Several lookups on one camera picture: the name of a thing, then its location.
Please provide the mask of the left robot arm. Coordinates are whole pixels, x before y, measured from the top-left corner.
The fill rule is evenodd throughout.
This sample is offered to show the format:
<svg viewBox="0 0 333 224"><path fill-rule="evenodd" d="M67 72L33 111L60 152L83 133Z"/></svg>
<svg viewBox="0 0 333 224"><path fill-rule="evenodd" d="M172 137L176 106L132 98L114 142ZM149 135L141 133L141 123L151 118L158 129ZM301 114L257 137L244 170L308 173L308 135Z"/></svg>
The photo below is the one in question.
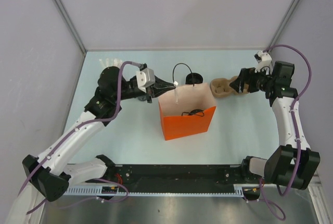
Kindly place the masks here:
<svg viewBox="0 0 333 224"><path fill-rule="evenodd" d="M94 134L117 117L122 100L143 97L151 103L153 98L177 86L176 82L159 79L146 64L132 61L129 64L139 68L129 81L122 75L127 62L120 67L105 68L98 79L94 96L71 129L38 156L28 155L23 160L27 176L23 187L30 183L46 200L53 202L70 186L99 178L109 182L114 178L114 164L104 155L81 164L69 164L69 161Z"/></svg>

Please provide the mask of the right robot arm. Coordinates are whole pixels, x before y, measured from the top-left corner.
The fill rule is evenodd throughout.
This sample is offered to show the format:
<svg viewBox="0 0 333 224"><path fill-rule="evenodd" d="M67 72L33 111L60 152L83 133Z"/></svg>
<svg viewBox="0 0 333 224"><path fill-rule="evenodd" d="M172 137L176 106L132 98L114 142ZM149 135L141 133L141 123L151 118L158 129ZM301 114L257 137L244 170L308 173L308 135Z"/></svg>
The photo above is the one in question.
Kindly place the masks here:
<svg viewBox="0 0 333 224"><path fill-rule="evenodd" d="M305 190L319 166L320 155L311 150L302 131L298 92L290 86L293 74L294 64L278 61L270 74L263 69L242 68L230 83L238 93L241 89L263 91L277 122L279 147L270 158L247 156L242 161L240 177L246 183L260 176L266 183Z"/></svg>

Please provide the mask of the black smooth coffee cup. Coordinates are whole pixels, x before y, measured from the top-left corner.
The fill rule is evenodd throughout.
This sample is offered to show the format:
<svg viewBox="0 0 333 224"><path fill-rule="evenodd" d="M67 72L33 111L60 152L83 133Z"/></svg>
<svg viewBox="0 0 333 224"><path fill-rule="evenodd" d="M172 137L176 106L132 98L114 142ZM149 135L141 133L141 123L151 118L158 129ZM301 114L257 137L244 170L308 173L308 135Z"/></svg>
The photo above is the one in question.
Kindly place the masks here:
<svg viewBox="0 0 333 224"><path fill-rule="evenodd" d="M147 102L147 103L152 103L151 97L146 97L146 96L140 96L137 98L141 102Z"/></svg>

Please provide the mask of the orange paper bag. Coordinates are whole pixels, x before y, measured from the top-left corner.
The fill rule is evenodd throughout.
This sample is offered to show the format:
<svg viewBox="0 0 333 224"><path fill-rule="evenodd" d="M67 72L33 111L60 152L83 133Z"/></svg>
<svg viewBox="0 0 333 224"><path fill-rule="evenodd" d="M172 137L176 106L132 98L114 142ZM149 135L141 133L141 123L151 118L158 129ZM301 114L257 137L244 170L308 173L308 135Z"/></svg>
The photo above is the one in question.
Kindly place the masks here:
<svg viewBox="0 0 333 224"><path fill-rule="evenodd" d="M208 83L178 85L178 104L174 90L159 96L161 129L166 141L208 131L216 109L216 100ZM204 116L189 115L202 109Z"/></svg>

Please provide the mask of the black cup lid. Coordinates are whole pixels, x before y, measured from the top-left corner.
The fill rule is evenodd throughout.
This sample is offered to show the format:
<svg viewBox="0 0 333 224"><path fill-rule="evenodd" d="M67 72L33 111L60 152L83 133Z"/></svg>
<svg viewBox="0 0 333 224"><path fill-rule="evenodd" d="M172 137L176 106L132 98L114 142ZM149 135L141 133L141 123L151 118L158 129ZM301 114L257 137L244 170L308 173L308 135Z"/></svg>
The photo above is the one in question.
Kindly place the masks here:
<svg viewBox="0 0 333 224"><path fill-rule="evenodd" d="M204 116L204 112L202 109L194 109L192 110L189 115L198 115L198 116Z"/></svg>

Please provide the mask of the black ribbed coffee cup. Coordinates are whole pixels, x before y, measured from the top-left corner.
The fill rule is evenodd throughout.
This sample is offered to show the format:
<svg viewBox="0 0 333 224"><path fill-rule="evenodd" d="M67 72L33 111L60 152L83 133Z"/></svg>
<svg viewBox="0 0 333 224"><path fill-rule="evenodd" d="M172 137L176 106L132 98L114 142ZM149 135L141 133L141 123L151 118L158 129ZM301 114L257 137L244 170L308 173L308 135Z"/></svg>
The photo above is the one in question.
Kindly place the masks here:
<svg viewBox="0 0 333 224"><path fill-rule="evenodd" d="M199 73L190 73L186 76L185 84L201 84L203 83L203 77Z"/></svg>

